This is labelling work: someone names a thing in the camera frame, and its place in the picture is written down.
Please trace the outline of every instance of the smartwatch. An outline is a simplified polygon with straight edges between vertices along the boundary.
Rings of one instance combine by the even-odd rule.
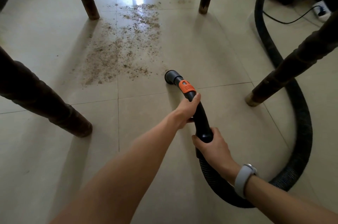
[[[257,175],[257,169],[250,164],[243,165],[234,182],[234,190],[240,197],[246,199],[244,195],[245,185],[252,175]]]

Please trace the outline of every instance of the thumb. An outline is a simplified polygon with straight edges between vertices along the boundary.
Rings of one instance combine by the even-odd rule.
[[[199,137],[197,137],[196,135],[192,135],[191,138],[192,138],[192,143],[194,144],[194,146],[202,152],[202,150],[204,149],[205,143],[201,141]]]
[[[194,106],[197,107],[197,105],[199,104],[199,102],[201,101],[201,94],[200,93],[197,93],[195,95],[195,97],[192,99],[192,103],[194,104]]]

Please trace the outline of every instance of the person's right hand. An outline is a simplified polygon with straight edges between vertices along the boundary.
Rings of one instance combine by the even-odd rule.
[[[228,144],[224,141],[218,128],[211,127],[214,139],[204,143],[197,136],[192,135],[192,141],[201,151],[206,161],[230,184],[234,185],[241,167],[234,161],[230,154]]]

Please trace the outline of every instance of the white extension socket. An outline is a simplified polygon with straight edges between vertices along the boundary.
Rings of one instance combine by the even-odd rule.
[[[318,17],[318,19],[322,22],[327,21],[327,19],[331,15],[331,11],[328,9],[328,7],[324,3],[324,1],[320,1],[318,3],[315,3],[312,7],[315,7],[315,8],[313,8],[313,11],[314,11],[315,15]]]

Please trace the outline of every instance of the white watch strap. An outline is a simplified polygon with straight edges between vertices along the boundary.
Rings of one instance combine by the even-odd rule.
[[[245,199],[244,196],[244,188],[246,182],[248,181],[251,175],[255,174],[255,170],[250,168],[249,166],[243,165],[242,169],[239,171],[236,180],[234,182],[234,190],[240,197]]]

